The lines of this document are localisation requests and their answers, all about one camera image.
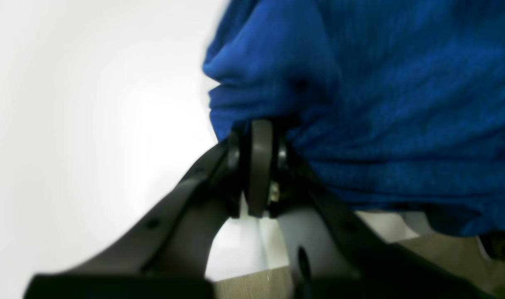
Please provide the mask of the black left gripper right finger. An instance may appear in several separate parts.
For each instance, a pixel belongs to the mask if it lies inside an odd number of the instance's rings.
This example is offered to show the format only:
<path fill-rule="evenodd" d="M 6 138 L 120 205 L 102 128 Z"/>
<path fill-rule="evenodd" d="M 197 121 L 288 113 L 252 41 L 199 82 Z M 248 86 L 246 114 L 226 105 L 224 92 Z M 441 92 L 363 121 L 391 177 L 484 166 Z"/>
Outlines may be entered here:
<path fill-rule="evenodd" d="M 295 299 L 491 299 L 399 245 L 384 242 L 332 194 L 270 121 L 269 213 L 281 228 Z"/>

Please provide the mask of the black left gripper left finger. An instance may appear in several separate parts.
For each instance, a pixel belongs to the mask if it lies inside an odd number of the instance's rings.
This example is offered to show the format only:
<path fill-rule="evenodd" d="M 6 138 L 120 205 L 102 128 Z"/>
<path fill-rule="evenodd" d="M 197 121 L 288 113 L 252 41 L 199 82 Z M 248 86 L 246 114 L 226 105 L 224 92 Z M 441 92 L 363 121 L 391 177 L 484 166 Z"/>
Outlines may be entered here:
<path fill-rule="evenodd" d="M 239 218 L 242 194 L 250 216 L 264 215 L 273 161 L 271 121 L 235 125 L 119 240 L 68 271 L 34 276 L 24 297 L 214 298 L 204 277 L 213 240 L 228 219 Z"/>

